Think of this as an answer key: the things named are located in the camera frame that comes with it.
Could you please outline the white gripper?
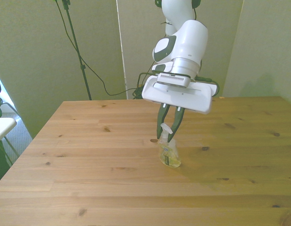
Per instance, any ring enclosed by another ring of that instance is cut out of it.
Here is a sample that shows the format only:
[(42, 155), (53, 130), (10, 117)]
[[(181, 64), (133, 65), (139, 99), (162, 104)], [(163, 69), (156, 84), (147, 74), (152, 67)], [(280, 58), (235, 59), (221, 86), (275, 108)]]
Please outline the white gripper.
[(156, 76), (150, 76), (146, 81), (142, 98), (148, 101), (161, 103), (157, 115), (157, 139), (162, 134), (161, 124), (169, 111), (170, 105), (176, 106), (174, 122), (171, 126), (172, 134), (169, 133), (167, 142), (171, 142), (178, 130), (184, 116), (185, 109), (208, 114), (211, 110), (212, 96), (216, 93), (217, 86), (202, 82), (191, 82), (188, 87), (181, 88), (171, 85), (160, 84)]

